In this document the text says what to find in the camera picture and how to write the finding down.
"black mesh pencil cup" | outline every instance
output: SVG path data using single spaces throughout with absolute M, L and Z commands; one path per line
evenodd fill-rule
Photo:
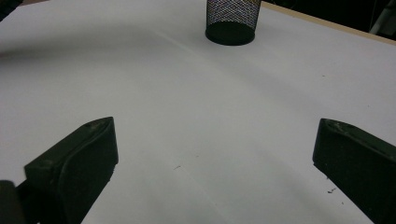
M 262 0 L 207 0 L 206 37 L 218 44 L 253 41 Z

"mesh pencil cup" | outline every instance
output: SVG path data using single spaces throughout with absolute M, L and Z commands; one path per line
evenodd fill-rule
M 207 0 L 206 37 L 218 44 L 253 41 L 262 0 Z

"mesh container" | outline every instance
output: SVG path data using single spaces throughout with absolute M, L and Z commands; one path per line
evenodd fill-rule
M 206 37 L 229 46 L 254 39 L 262 0 L 207 0 Z

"white table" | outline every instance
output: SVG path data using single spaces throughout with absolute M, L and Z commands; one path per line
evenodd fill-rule
M 206 39 L 205 0 L 51 0 L 0 23 L 0 179 L 85 122 L 120 153 L 84 224 L 371 223 L 313 166 L 320 118 L 396 145 L 396 47 L 263 8 Z

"white surface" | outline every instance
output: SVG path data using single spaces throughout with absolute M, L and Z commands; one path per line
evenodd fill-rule
M 205 0 L 18 8 L 0 23 L 0 179 L 113 116 L 120 164 L 84 224 L 371 223 L 311 158 L 320 118 L 396 144 L 396 47 L 265 8 L 246 46 L 204 32 Z

